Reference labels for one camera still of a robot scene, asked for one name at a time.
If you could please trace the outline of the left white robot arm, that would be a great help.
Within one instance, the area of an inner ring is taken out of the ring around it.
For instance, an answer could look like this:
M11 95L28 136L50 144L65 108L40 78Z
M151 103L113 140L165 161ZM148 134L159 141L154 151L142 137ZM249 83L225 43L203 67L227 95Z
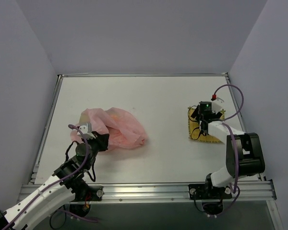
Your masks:
M100 201L101 186L90 187L84 174L92 172L99 152L108 149L109 134L78 143L76 154L67 159L34 192L15 206L0 210L0 230L32 230L46 216L73 201Z

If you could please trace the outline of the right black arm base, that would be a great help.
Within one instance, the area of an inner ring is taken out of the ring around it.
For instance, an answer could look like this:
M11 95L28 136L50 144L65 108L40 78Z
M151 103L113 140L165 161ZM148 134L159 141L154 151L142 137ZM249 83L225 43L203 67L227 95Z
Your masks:
M189 184L189 197L195 208L209 217L216 217L224 211L223 201L232 198L230 188L213 187L204 184Z

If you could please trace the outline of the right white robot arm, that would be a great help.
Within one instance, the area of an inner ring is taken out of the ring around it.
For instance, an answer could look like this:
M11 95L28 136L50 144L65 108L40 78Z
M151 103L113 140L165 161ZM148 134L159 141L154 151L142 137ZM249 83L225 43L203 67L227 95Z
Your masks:
M222 107L215 102L201 101L191 113L190 118L198 124L197 138L214 137L226 146L225 166L211 173L204 193L213 198L221 192L221 187L229 184L237 189L238 180L265 171L265 162L259 136L237 130L221 120Z

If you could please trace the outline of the pink plastic bag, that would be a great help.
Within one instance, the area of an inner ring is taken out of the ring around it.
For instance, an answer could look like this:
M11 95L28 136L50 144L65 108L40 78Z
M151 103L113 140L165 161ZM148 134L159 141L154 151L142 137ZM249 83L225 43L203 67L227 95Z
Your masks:
M128 111L112 107L86 109L77 127L90 123L92 131L109 134L108 150L115 148L134 149L145 144L148 135L141 123Z

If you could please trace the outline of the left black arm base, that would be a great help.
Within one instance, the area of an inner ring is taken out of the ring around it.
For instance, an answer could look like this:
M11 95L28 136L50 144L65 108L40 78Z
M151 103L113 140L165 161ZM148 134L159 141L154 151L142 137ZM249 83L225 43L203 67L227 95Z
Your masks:
M91 209L89 202L101 201L103 194L103 187L100 185L83 187L75 193L75 199L69 204L69 211L85 217Z

